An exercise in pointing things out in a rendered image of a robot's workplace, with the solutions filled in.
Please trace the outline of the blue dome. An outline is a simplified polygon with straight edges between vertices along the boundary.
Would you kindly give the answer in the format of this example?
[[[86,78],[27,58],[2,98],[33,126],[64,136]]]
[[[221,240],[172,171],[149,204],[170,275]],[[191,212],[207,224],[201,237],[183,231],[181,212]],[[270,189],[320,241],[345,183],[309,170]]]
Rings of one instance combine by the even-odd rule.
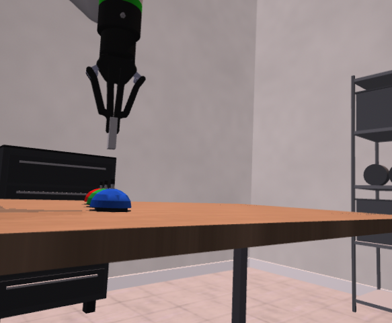
[[[129,197],[121,190],[115,189],[115,180],[110,180],[111,188],[102,190],[95,194],[92,198],[90,211],[100,212],[128,212],[128,208],[131,208],[131,201]]]

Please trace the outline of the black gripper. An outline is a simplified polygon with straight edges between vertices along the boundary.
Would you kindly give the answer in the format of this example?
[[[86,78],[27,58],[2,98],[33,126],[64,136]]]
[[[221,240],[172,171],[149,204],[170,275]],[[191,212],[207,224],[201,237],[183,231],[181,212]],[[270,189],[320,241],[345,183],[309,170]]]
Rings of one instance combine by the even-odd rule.
[[[86,75],[93,88],[97,111],[106,117],[107,149],[115,150],[116,136],[120,130],[120,119],[129,115],[138,90],[146,80],[144,76],[136,72],[135,52],[136,36],[134,34],[119,28],[108,28],[101,33],[100,57],[96,65],[86,68]],[[107,82],[107,109],[104,107],[97,79],[98,70]],[[124,85],[132,76],[134,77],[134,86],[124,111],[121,112]],[[115,108],[114,84],[117,84]]]

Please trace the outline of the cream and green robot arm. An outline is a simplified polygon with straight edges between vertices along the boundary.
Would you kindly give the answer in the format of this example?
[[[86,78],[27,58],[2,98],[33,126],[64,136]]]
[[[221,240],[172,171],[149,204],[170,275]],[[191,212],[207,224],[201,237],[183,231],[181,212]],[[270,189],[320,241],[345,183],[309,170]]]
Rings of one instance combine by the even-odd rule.
[[[97,23],[97,32],[119,28],[131,32],[136,41],[141,37],[143,0],[69,0],[91,21]]]

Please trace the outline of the green dome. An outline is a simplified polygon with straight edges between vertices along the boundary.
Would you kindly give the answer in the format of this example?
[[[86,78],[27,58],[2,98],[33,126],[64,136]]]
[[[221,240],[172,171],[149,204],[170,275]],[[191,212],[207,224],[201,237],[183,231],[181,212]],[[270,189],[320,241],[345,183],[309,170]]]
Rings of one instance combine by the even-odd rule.
[[[95,196],[95,194],[97,194],[98,192],[100,192],[100,191],[102,191],[102,190],[108,189],[108,188],[107,188],[108,181],[104,180],[104,184],[105,184],[104,188],[99,189],[99,190],[96,190],[95,192],[93,192],[93,193],[90,194],[90,196],[89,196],[88,199],[87,199],[87,204],[90,204],[91,199]]]

